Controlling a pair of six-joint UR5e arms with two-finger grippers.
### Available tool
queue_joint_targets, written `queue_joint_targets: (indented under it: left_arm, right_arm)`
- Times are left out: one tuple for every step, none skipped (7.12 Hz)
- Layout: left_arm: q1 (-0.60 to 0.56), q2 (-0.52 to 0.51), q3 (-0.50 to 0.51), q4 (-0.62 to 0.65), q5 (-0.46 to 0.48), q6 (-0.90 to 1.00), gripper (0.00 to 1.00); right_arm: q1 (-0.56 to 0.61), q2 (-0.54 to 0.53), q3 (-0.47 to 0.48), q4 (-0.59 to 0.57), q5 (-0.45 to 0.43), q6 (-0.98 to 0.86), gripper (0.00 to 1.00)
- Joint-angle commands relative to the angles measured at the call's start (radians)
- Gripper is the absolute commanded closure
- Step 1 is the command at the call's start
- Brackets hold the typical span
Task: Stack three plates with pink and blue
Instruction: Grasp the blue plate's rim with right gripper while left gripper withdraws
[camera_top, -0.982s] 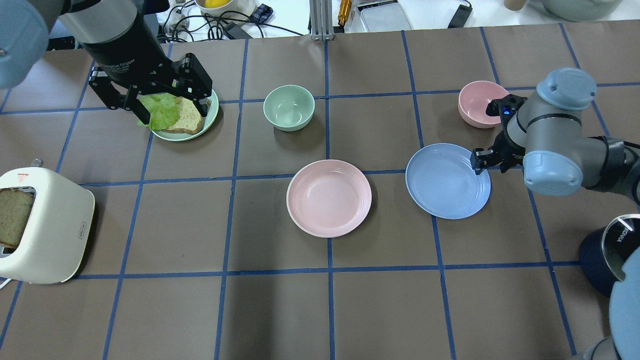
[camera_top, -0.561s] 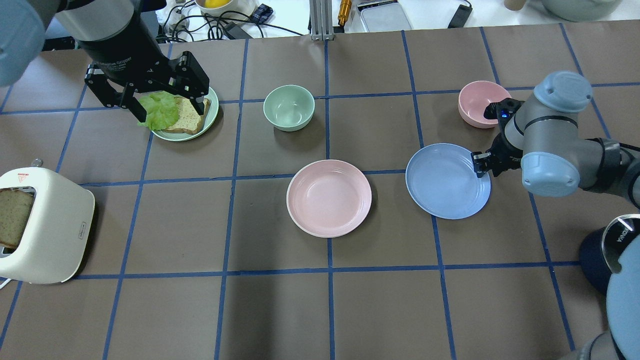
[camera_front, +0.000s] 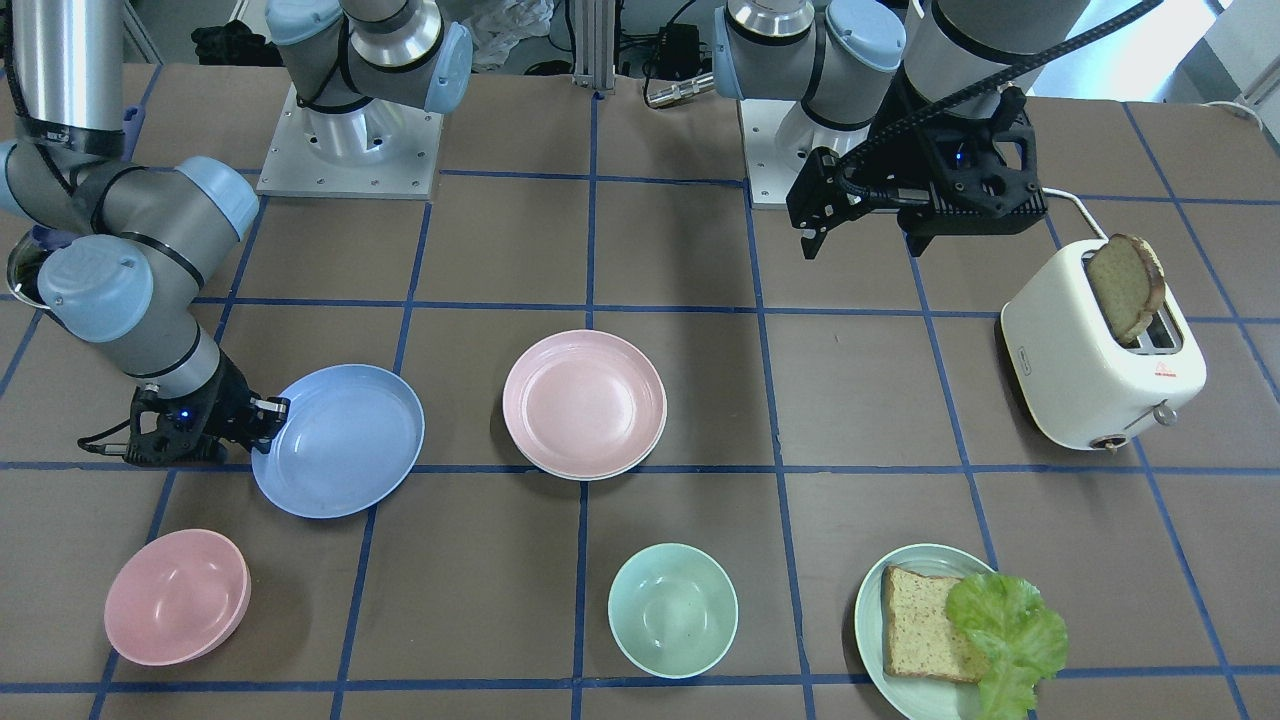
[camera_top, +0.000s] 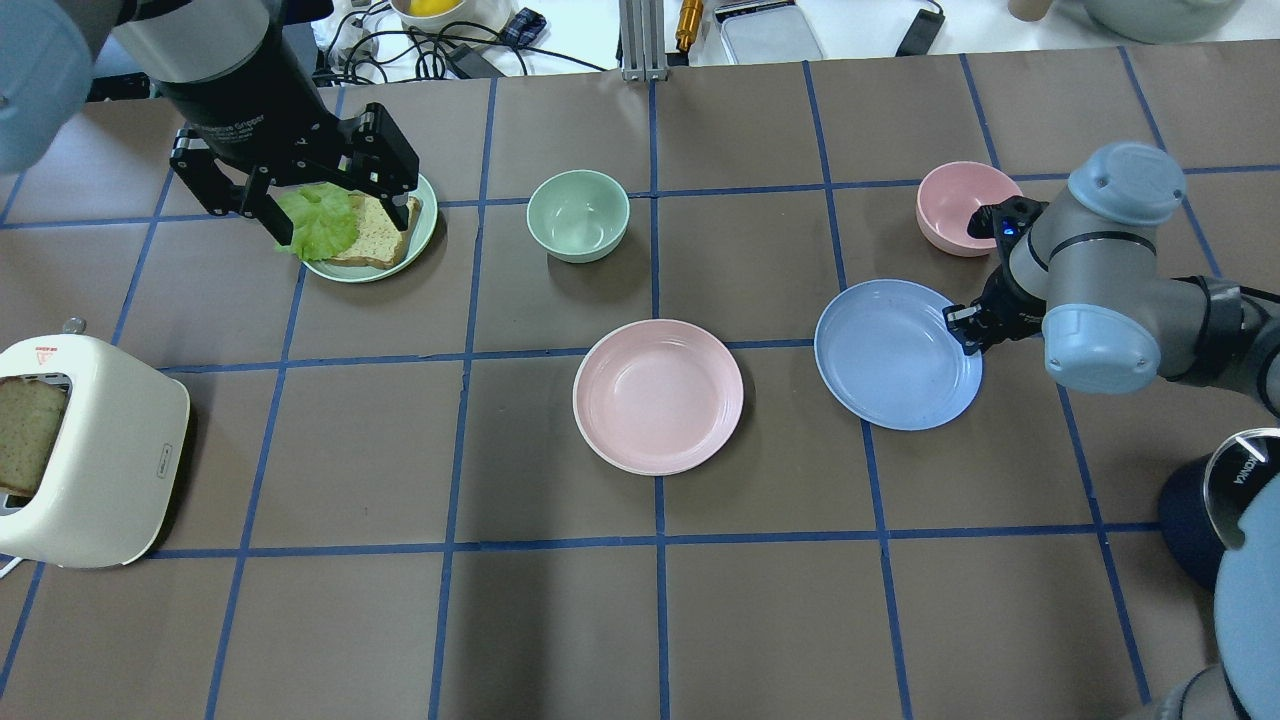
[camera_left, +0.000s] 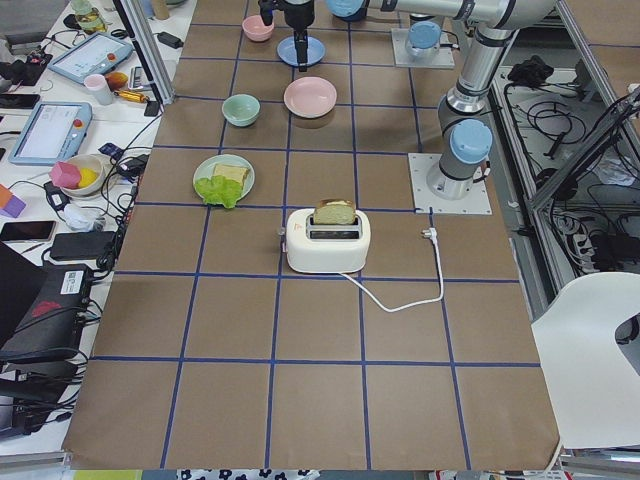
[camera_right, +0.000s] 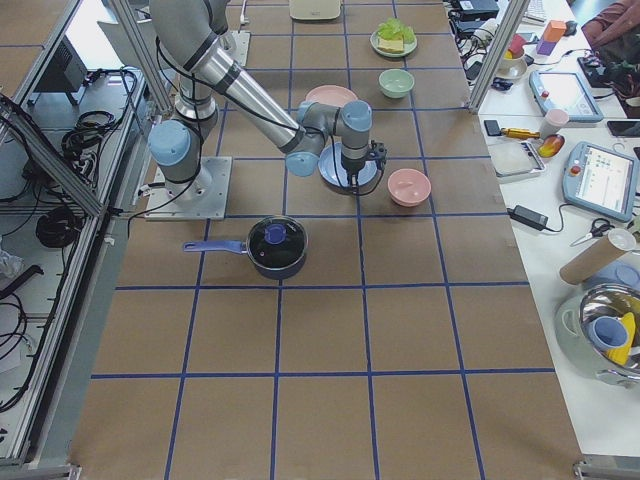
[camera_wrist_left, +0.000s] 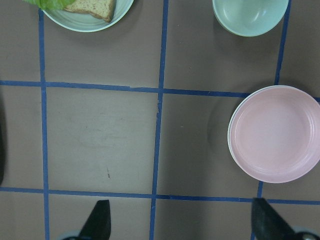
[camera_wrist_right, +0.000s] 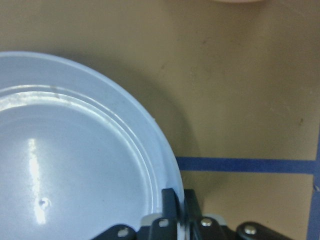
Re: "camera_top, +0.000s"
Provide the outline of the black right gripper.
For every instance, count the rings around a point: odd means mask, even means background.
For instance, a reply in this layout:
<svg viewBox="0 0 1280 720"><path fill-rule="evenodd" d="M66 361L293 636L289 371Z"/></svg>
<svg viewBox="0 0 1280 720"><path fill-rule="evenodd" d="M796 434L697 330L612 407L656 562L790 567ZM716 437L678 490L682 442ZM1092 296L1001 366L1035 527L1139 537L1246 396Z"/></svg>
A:
<svg viewBox="0 0 1280 720"><path fill-rule="evenodd" d="M998 265L977 300L969 305L955 304L943 309L946 329L961 345L966 356L984 354L1005 341L1039 334L1044 300L1015 282L1012 251L1024 243L1047 206L1047 202L1012 196L1000 204L979 208L969 220L970 234L996 242Z"/></svg>

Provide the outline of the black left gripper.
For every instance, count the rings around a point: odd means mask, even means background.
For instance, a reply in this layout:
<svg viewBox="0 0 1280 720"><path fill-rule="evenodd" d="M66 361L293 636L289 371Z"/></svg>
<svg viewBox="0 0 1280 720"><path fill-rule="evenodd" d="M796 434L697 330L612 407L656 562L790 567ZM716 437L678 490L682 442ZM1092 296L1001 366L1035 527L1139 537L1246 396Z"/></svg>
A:
<svg viewBox="0 0 1280 720"><path fill-rule="evenodd" d="M410 232L419 182L410 141L379 102L343 120L330 113L282 36L211 79L170 83L168 97L188 124L170 165L207 213L238 213L291 246L293 223L269 187L328 182L379 200Z"/></svg>

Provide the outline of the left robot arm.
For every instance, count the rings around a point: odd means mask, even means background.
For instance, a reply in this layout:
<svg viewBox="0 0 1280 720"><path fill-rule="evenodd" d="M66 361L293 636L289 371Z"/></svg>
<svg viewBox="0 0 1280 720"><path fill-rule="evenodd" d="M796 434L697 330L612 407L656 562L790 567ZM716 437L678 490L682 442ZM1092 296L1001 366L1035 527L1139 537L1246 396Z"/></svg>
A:
<svg viewBox="0 0 1280 720"><path fill-rule="evenodd" d="M109 38L186 119L170 165L206 213L255 219L287 246L296 224L269 190L326 182L412 225L419 155L390 113L329 111L262 1L3 3L4 174L36 164L86 104Z"/></svg>

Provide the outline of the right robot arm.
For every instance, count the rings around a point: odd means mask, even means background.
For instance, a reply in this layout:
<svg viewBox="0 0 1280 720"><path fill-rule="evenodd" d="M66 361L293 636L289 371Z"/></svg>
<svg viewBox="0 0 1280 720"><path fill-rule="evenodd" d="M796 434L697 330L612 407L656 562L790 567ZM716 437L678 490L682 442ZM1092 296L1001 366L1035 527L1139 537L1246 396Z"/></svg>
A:
<svg viewBox="0 0 1280 720"><path fill-rule="evenodd" d="M1187 182L1164 150L1108 143L1052 202L1012 196L973 213L998 266L972 304L942 313L968 355L1039 336L1068 389L1128 395L1156 378L1236 392L1277 413L1277 296L1207 275L1164 278L1158 228ZM1222 546L1219 665L1140 717L1277 716L1277 429L1231 436L1206 461L1196 507Z"/></svg>

